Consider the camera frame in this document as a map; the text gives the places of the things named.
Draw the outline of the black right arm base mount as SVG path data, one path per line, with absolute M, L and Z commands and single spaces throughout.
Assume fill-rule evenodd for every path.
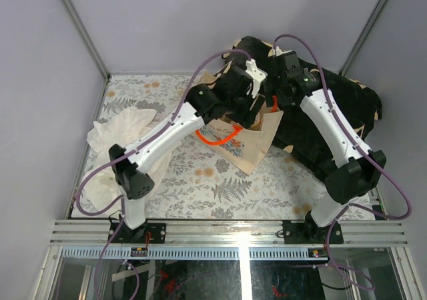
M 282 221 L 284 243 L 290 245 L 325 244 L 328 232 L 329 242 L 332 245 L 344 243 L 342 229 L 339 223 L 318 227 L 313 221 Z

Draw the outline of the beige canvas tote bag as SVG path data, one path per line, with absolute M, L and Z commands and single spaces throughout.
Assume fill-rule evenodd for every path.
M 271 147 L 283 116 L 283 112 L 276 106 L 263 105 L 260 113 L 262 124 L 258 130 L 245 129 L 223 116 L 195 131 L 193 135 L 249 175 Z

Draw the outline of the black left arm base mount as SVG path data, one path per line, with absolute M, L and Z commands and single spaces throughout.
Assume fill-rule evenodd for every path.
M 126 224 L 123 224 L 112 239 L 112 243 L 164 244 L 166 229 L 167 225 L 165 223 L 145 222 L 136 229 L 130 229 Z

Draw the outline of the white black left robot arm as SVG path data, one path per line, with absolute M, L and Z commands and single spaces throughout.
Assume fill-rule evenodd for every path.
M 213 85 L 190 87 L 171 114 L 143 137 L 126 147 L 109 149 L 110 159 L 117 161 L 112 169 L 124 196 L 125 238 L 132 243 L 145 238 L 145 198 L 157 182 L 149 175 L 155 163 L 183 138 L 215 119 L 227 117 L 250 128 L 264 103 L 259 90 L 266 77 L 251 61 L 245 69 L 231 67 Z

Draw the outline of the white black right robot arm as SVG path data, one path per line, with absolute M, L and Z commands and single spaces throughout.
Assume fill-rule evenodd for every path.
M 386 156 L 373 152 L 353 130 L 326 87 L 322 69 L 304 71 L 295 51 L 272 49 L 274 73 L 264 87 L 268 105 L 278 104 L 285 113 L 301 113 L 311 121 L 328 146 L 336 165 L 324 181 L 326 194 L 306 213 L 302 222 L 283 222 L 289 244 L 321 243 L 355 198 L 373 189 L 380 179 Z

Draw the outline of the wide cream jar wooden lid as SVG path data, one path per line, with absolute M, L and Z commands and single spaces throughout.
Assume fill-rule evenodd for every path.
M 258 130 L 262 124 L 262 114 L 258 113 L 255 117 L 253 124 L 251 125 L 251 130 Z

